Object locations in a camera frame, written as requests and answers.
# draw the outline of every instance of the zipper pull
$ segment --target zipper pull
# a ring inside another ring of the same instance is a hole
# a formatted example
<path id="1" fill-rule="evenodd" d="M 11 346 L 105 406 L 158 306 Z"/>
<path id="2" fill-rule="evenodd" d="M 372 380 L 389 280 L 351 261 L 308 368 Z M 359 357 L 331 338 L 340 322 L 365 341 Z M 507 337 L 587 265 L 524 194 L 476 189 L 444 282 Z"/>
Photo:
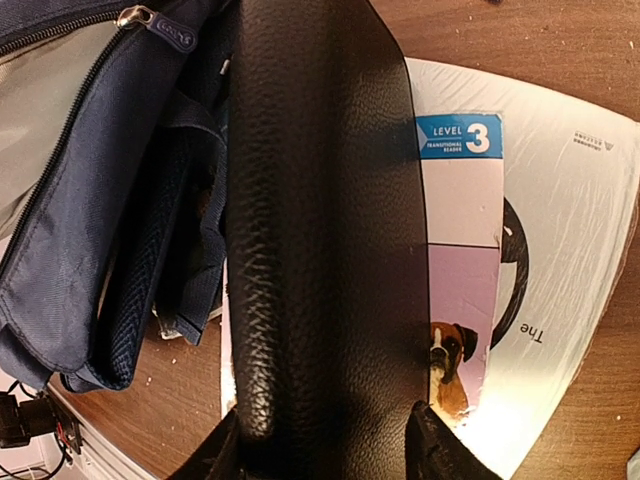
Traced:
<path id="1" fill-rule="evenodd" d="M 220 69 L 220 75 L 225 76 L 229 73 L 229 68 L 231 68 L 231 59 L 227 58 L 222 64 L 222 68 Z"/>
<path id="2" fill-rule="evenodd" d="M 116 26 L 122 29 L 133 28 L 138 23 L 161 37 L 180 53 L 191 53 L 198 45 L 198 35 L 191 28 L 174 22 L 143 5 L 124 9 L 116 20 Z"/>

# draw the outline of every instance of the wooden surface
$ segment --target wooden surface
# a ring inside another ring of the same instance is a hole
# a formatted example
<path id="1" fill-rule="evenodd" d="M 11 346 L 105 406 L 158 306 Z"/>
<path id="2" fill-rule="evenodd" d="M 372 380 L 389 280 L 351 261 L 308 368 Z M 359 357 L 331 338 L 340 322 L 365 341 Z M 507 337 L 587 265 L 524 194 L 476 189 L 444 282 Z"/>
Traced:
<path id="1" fill-rule="evenodd" d="M 515 77 L 640 120 L 640 0 L 373 3 L 407 56 Z M 200 349 L 162 343 L 151 332 L 131 390 L 72 401 L 120 449 L 164 478 L 218 419 L 219 357 L 215 326 Z M 515 478 L 623 480 L 639 447 L 636 236 L 591 353 Z"/>

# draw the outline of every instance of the navy blue bag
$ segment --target navy blue bag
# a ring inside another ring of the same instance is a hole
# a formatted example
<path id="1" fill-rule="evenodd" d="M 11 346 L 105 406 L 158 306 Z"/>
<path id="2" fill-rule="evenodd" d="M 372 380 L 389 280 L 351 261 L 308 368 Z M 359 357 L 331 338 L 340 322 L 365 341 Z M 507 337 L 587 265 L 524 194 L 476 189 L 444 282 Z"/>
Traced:
<path id="1" fill-rule="evenodd" d="M 128 387 L 154 306 L 200 341 L 237 3 L 0 0 L 0 367 L 18 380 Z"/>

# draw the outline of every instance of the dog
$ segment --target dog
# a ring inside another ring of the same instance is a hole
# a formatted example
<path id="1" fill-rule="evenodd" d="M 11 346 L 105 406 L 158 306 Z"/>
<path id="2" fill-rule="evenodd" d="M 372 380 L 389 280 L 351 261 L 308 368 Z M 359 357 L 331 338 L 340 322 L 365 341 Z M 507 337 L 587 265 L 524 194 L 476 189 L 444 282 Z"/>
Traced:
<path id="1" fill-rule="evenodd" d="M 458 376 L 460 362 L 468 362 L 478 345 L 478 334 L 457 323 L 431 324 L 429 404 L 451 428 L 467 416 L 469 400 Z"/>

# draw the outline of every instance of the blue label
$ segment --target blue label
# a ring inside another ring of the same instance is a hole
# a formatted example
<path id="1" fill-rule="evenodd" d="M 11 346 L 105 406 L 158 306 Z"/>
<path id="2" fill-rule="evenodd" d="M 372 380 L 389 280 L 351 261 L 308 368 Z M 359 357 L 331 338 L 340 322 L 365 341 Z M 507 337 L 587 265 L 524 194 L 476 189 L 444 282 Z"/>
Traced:
<path id="1" fill-rule="evenodd" d="M 417 117 L 420 158 L 503 158 L 498 115 Z"/>

